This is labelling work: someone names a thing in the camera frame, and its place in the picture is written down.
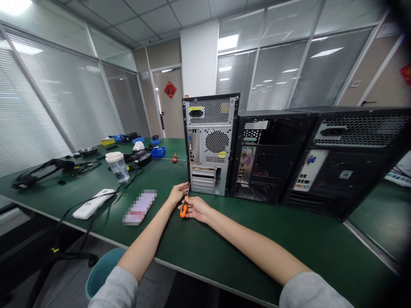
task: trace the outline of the orange screwdriver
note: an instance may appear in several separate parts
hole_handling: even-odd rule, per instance
[[[184,197],[184,203],[180,208],[180,217],[182,217],[182,218],[185,217],[185,215],[187,213],[187,209],[188,209],[187,201],[185,200],[185,198],[189,198],[188,191],[187,191],[187,195]]]

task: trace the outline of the red sign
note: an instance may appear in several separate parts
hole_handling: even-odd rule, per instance
[[[405,83],[411,85],[411,64],[404,66],[400,71]]]
[[[167,82],[164,92],[168,95],[170,99],[172,99],[174,94],[177,92],[177,88],[169,81]]]

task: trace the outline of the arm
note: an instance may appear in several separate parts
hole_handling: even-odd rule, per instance
[[[154,260],[158,242],[171,212],[187,191],[188,182],[173,187],[167,201],[117,264],[117,266],[131,273],[138,283],[143,279],[147,268]]]
[[[187,218],[208,224],[282,286],[301,272],[311,272],[283,247],[209,207],[201,198],[188,198],[187,203]]]

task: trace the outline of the water bottle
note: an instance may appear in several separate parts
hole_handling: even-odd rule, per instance
[[[106,161],[108,165],[111,167],[111,171],[113,171],[114,175],[116,176],[117,180],[121,182],[125,182],[130,178],[130,175],[127,171],[127,165],[124,161],[124,155],[121,152],[112,152],[106,154]]]

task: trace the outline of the orange screwdriver handle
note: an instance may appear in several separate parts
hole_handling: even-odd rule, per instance
[[[187,214],[187,209],[188,209],[187,201],[184,199],[183,206],[180,208],[180,217],[182,218],[185,217],[185,215]]]

